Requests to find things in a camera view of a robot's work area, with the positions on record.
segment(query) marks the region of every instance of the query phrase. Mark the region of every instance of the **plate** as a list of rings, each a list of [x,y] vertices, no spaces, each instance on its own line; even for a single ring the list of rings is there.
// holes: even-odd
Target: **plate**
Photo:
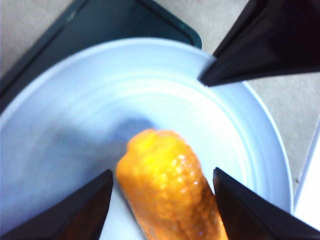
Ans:
[[[28,85],[1,115],[3,233],[114,169],[147,129],[178,132],[211,188],[219,167],[287,212],[293,195],[278,130],[245,82],[208,88],[215,58],[172,40],[132,38],[83,50]],[[115,182],[101,239],[143,239]]]

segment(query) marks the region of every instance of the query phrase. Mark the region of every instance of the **white object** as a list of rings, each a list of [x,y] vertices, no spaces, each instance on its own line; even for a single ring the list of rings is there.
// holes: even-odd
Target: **white object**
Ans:
[[[294,215],[320,231],[320,123],[296,193]]]
[[[246,83],[197,77],[211,55],[172,40],[100,44],[35,79],[1,115],[3,233],[114,169],[146,128],[178,132],[213,188],[220,167],[290,212],[292,183],[278,130]],[[101,239],[143,239],[115,182]]]

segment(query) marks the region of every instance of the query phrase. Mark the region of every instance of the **gray floor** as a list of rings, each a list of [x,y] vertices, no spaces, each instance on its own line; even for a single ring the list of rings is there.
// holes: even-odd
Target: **gray floor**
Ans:
[[[1,0],[1,75],[30,48],[72,0]],[[212,53],[247,0],[156,0],[195,29]],[[294,192],[320,119],[320,73],[251,81],[282,136]]]

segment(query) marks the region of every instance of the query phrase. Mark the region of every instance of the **dark green tray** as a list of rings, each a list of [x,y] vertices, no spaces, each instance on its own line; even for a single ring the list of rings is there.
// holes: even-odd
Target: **dark green tray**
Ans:
[[[0,112],[27,84],[62,59],[96,44],[130,37],[202,45],[193,29],[152,0],[75,0],[1,79]]]

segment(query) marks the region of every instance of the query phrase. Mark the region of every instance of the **white plate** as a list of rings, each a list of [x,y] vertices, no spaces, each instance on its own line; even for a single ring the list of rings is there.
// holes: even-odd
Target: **white plate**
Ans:
[[[2,232],[114,169],[146,128],[181,134],[211,187],[220,167],[290,212],[291,176],[271,116],[246,83],[200,84],[213,61],[186,44],[134,38],[81,51],[35,79],[1,116]],[[117,184],[101,238],[142,238]]]

